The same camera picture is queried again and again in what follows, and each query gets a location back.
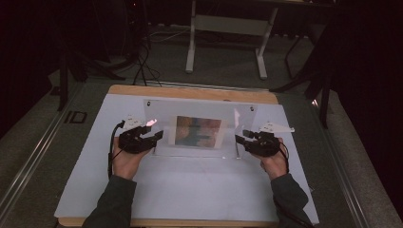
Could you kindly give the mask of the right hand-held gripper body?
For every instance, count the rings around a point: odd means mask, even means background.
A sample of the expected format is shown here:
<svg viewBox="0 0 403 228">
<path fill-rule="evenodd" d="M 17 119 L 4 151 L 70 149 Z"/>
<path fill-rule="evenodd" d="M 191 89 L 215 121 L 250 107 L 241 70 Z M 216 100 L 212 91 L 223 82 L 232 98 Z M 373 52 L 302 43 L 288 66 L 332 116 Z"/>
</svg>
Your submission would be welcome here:
<svg viewBox="0 0 403 228">
<path fill-rule="evenodd" d="M 293 133 L 293 127 L 280 125 L 277 123 L 264 123 L 258 132 L 255 132 L 255 138 L 250 143 L 250 148 L 246 149 L 249 153 L 261 157 L 271 157 L 279 152 L 279 140 L 276 133 Z"/>
</svg>

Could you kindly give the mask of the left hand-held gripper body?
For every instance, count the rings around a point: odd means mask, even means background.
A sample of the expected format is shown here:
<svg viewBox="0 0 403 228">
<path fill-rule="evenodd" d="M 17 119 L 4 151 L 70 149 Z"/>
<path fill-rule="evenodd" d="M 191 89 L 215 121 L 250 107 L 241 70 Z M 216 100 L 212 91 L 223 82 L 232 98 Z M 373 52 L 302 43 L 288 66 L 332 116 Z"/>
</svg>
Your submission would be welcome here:
<svg viewBox="0 0 403 228">
<path fill-rule="evenodd" d="M 156 141 L 151 141 L 150 137 L 143 138 L 144 126 L 152 126 L 157 122 L 156 119 L 143 122 L 132 115 L 125 120 L 124 132 L 119 136 L 119 146 L 130 154 L 139 154 L 146 150 L 151 150 L 157 145 Z"/>
</svg>

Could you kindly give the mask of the colourful printed photo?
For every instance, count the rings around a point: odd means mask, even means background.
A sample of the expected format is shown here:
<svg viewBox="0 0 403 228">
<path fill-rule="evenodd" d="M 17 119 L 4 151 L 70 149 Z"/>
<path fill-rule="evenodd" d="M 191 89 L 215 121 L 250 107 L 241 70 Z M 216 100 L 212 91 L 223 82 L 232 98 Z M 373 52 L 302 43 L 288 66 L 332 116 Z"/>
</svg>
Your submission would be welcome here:
<svg viewBox="0 0 403 228">
<path fill-rule="evenodd" d="M 222 119 L 174 116 L 168 130 L 168 143 L 175 146 L 220 148 L 228 122 Z"/>
</svg>

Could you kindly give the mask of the clear acrylic photo frame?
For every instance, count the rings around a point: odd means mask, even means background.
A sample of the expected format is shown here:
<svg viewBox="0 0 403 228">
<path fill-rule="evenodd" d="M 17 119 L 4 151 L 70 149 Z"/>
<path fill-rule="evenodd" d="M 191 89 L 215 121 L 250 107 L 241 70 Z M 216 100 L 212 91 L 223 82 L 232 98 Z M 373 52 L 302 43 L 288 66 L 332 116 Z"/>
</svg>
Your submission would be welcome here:
<svg viewBox="0 0 403 228">
<path fill-rule="evenodd" d="M 163 131 L 163 137 L 153 152 L 155 156 L 184 158 L 239 159 L 242 156 L 235 136 L 241 135 L 243 129 L 251 129 L 258 107 L 254 104 L 217 102 L 204 100 L 146 100 L 144 113 L 148 120 L 156 119 L 153 125 L 156 131 Z M 168 143 L 170 120 L 174 116 L 222 119 L 228 122 L 220 148 L 201 148 L 175 146 Z"/>
</svg>

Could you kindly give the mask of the person's right hand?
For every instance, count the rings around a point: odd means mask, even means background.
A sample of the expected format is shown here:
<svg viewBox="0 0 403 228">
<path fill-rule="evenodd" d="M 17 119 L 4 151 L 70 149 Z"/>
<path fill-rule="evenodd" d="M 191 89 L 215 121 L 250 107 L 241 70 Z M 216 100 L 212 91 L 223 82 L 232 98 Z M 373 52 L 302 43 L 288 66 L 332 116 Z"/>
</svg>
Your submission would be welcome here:
<svg viewBox="0 0 403 228">
<path fill-rule="evenodd" d="M 279 152 L 271 157 L 260 159 L 260 165 L 268 174 L 269 179 L 273 181 L 276 178 L 286 175 L 288 169 L 288 152 L 284 146 L 283 139 L 279 138 Z"/>
</svg>

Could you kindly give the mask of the person's left hand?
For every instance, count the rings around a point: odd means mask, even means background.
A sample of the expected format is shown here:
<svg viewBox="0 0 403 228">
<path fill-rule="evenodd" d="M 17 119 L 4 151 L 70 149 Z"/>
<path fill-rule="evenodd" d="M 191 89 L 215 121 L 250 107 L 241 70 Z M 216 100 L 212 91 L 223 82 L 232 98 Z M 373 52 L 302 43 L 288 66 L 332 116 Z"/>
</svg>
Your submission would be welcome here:
<svg viewBox="0 0 403 228">
<path fill-rule="evenodd" d="M 135 177 L 142 158 L 149 153 L 148 150 L 139 154 L 130 154 L 119 146 L 119 138 L 115 137 L 112 152 L 112 174 L 132 181 Z"/>
</svg>

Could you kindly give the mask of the white table mat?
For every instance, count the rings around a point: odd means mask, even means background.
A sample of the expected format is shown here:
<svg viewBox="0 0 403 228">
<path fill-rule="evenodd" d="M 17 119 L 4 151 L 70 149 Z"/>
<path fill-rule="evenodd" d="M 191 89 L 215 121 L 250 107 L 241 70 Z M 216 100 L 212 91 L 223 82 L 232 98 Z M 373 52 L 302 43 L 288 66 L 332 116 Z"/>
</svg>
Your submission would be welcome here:
<svg viewBox="0 0 403 228">
<path fill-rule="evenodd" d="M 55 216 L 65 225 L 79 225 L 95 208 L 108 182 L 107 148 L 117 123 L 129 115 L 148 121 L 146 100 L 191 100 L 142 95 L 106 95 L 88 134 L 82 153 L 67 181 Z M 251 130 L 267 123 L 289 126 L 280 104 L 258 107 Z M 302 189 L 308 187 L 292 133 L 276 133 L 289 149 L 291 173 Z M 184 158 L 148 154 L 135 177 L 137 189 L 131 217 L 134 221 L 166 219 L 228 221 L 234 226 L 265 226 L 277 221 L 270 181 L 259 160 L 242 151 L 239 159 Z"/>
</svg>

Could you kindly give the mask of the black tripod stand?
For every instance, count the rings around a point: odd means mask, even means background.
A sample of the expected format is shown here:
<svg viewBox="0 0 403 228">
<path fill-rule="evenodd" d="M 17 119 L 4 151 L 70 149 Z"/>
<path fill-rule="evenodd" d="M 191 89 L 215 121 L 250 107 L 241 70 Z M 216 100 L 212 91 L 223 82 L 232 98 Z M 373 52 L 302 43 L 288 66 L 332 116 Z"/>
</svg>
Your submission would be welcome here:
<svg viewBox="0 0 403 228">
<path fill-rule="evenodd" d="M 321 94 L 319 120 L 324 128 L 328 127 L 327 113 L 331 82 L 336 71 L 335 63 L 341 44 L 338 29 L 339 23 L 336 20 L 331 20 L 326 25 L 309 25 L 308 33 L 316 41 L 302 69 L 290 83 L 271 88 L 272 92 L 281 93 L 308 82 L 304 96 L 307 100 L 313 101 L 318 94 Z"/>
</svg>

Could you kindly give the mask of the black metal stand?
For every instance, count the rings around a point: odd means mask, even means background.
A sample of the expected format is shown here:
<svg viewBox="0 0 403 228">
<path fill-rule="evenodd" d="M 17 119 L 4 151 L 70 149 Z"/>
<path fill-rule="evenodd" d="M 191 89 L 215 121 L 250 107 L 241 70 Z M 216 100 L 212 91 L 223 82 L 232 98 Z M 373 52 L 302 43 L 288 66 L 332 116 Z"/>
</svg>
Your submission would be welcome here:
<svg viewBox="0 0 403 228">
<path fill-rule="evenodd" d="M 112 80 L 120 77 L 109 65 L 127 49 L 124 0 L 45 0 L 52 39 L 59 51 L 60 108 L 68 101 L 68 77 L 87 79 L 86 70 Z"/>
</svg>

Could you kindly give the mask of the metal floor rail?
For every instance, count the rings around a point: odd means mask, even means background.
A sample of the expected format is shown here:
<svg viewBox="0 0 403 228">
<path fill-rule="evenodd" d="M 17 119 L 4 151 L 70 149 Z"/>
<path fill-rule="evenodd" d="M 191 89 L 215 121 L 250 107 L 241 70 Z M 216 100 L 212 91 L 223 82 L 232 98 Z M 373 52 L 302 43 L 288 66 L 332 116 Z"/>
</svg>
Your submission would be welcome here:
<svg viewBox="0 0 403 228">
<path fill-rule="evenodd" d="M 331 158 L 341 190 L 356 228 L 370 228 L 365 187 L 371 185 L 373 166 L 337 96 L 330 97 L 325 112 L 327 128 L 324 132 L 331 146 Z"/>
<path fill-rule="evenodd" d="M 60 111 L 59 98 L 46 95 L 0 140 L 0 225 L 8 219 L 83 86 L 71 87 Z"/>
</svg>

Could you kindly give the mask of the white metal table frame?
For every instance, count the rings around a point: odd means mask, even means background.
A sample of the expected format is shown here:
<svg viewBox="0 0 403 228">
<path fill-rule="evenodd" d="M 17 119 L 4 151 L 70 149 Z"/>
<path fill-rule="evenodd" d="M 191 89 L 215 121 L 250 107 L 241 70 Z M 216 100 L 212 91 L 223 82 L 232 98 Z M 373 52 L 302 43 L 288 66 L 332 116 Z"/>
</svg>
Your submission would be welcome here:
<svg viewBox="0 0 403 228">
<path fill-rule="evenodd" d="M 197 0 L 192 0 L 190 17 L 190 41 L 187 52 L 185 72 L 192 73 L 195 63 L 196 51 L 196 31 L 225 32 L 243 35 L 260 36 L 261 45 L 255 50 L 256 62 L 259 70 L 259 77 L 262 80 L 268 78 L 264 62 L 264 51 L 271 35 L 275 20 L 278 14 L 278 8 L 273 8 L 267 21 L 231 18 L 223 16 L 203 15 L 196 13 Z"/>
</svg>

